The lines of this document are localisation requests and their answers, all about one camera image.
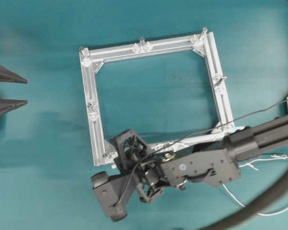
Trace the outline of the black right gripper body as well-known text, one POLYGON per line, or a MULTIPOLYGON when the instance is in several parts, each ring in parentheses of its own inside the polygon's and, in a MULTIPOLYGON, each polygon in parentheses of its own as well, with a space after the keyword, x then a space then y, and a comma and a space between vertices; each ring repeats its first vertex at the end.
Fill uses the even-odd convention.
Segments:
POLYGON ((114 162, 123 179, 119 196, 136 189, 139 196, 161 196, 167 185, 158 164, 161 158, 133 129, 125 130, 110 139, 117 151, 114 162))

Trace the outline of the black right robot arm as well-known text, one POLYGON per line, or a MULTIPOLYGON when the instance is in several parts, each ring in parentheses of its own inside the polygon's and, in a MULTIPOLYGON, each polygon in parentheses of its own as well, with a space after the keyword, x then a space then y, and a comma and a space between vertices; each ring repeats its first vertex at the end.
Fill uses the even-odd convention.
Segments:
POLYGON ((164 187, 180 187, 186 181, 212 186, 240 177, 238 162, 288 144, 288 115, 255 127, 246 127, 219 141, 195 144, 179 151, 154 150, 133 130, 112 140, 120 173, 110 178, 119 197, 149 187, 148 199, 164 187))

